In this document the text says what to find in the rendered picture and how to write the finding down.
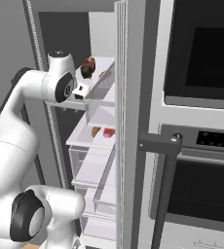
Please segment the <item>white drawer front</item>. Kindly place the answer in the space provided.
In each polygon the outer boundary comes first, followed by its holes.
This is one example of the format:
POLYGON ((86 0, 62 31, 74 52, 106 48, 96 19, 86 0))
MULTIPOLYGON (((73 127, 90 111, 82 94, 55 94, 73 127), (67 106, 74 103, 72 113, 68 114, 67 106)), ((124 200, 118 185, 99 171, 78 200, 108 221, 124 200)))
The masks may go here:
POLYGON ((224 248, 224 231, 165 223, 160 249, 204 249, 194 246, 194 242, 199 240, 224 248))

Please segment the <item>grey fridge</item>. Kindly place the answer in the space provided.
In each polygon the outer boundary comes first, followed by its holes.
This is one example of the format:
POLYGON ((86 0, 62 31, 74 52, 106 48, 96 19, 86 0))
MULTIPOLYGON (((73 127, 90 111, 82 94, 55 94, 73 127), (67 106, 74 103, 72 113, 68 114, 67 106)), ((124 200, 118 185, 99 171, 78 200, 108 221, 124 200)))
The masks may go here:
MULTIPOLYGON (((113 57, 115 0, 24 0, 29 17, 29 32, 40 70, 50 68, 48 55, 54 51, 70 53, 76 71, 96 56, 113 57)), ((60 185, 72 188, 85 197, 88 187, 72 184, 73 174, 66 141, 74 130, 85 125, 116 130, 116 83, 102 100, 86 100, 91 89, 77 87, 62 103, 46 102, 45 110, 56 157, 60 185)), ((114 188, 117 194, 116 133, 114 159, 107 164, 96 188, 114 188)), ((84 210, 75 228, 87 249, 116 249, 115 215, 96 214, 84 210)))

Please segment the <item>dark brown steak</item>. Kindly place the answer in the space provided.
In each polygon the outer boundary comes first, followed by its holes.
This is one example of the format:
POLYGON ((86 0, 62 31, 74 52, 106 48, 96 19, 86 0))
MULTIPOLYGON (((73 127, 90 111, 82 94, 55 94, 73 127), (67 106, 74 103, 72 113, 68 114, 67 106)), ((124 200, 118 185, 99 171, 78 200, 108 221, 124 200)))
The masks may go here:
POLYGON ((95 59, 93 57, 87 58, 81 65, 81 75, 84 79, 90 79, 95 70, 95 59))

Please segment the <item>red steak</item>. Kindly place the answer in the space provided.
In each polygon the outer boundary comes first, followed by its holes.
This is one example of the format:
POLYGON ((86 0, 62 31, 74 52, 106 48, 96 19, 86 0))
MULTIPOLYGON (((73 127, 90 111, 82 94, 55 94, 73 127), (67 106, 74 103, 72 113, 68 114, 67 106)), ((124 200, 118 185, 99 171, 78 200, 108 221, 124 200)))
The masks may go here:
POLYGON ((103 136, 105 138, 110 138, 115 134, 115 129, 114 128, 106 128, 103 131, 103 136))

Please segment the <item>clear fridge drawer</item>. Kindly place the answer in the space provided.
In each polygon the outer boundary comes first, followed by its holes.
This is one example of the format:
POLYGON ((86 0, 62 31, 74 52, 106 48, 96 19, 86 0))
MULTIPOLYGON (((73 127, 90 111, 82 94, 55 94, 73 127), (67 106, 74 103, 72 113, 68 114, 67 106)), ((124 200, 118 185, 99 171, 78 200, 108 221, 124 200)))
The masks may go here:
POLYGON ((114 188, 102 189, 88 188, 85 193, 86 208, 90 213, 115 215, 116 214, 116 191, 114 188))
POLYGON ((70 164, 73 174, 72 184, 78 187, 96 188, 105 167, 114 159, 114 149, 71 146, 70 164))

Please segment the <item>black wall microwave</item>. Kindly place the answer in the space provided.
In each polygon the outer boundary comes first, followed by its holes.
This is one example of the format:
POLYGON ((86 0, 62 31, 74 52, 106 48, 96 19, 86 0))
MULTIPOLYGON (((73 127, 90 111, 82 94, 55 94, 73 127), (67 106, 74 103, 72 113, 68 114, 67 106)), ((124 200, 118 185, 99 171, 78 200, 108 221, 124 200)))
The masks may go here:
POLYGON ((174 0, 165 103, 224 109, 224 0, 174 0))

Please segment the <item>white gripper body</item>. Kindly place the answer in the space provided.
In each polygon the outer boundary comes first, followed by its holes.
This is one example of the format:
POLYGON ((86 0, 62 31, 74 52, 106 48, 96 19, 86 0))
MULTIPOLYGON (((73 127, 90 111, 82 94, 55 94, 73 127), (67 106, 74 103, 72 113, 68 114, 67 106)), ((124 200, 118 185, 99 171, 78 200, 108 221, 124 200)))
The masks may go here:
POLYGON ((76 78, 77 87, 83 87, 83 88, 87 87, 89 89, 92 87, 93 81, 89 78, 84 79, 80 71, 75 72, 75 78, 76 78))

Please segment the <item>steel wall oven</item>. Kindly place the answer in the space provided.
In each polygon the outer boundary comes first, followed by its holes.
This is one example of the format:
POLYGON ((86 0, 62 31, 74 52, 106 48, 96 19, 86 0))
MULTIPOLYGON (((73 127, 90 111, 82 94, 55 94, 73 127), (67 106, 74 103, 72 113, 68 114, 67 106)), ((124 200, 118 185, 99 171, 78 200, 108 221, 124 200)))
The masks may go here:
MULTIPOLYGON (((224 160, 224 130, 164 124, 162 133, 182 135, 179 155, 224 160)), ((177 159, 166 220, 224 231, 224 165, 177 159)))

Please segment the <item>white fridge shelf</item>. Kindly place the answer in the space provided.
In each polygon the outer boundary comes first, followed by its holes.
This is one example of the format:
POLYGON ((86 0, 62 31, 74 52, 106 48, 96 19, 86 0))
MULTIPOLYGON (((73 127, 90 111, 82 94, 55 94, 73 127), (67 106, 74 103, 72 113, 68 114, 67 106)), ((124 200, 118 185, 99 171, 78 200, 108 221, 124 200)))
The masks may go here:
POLYGON ((85 125, 79 130, 74 130, 66 141, 67 145, 80 147, 94 147, 99 149, 112 149, 115 144, 115 136, 109 138, 103 136, 101 128, 95 137, 92 137, 92 127, 85 125))
POLYGON ((95 58, 95 70, 92 75, 92 87, 86 100, 102 100, 115 82, 115 59, 113 57, 95 58))

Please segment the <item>grey fridge door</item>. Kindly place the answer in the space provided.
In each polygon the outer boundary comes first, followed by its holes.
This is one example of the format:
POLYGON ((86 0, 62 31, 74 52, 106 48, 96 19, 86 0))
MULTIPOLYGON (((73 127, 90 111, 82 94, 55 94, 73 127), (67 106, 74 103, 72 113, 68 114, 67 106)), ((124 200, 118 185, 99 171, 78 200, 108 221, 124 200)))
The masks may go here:
POLYGON ((137 249, 161 0, 120 0, 116 14, 116 249, 137 249))

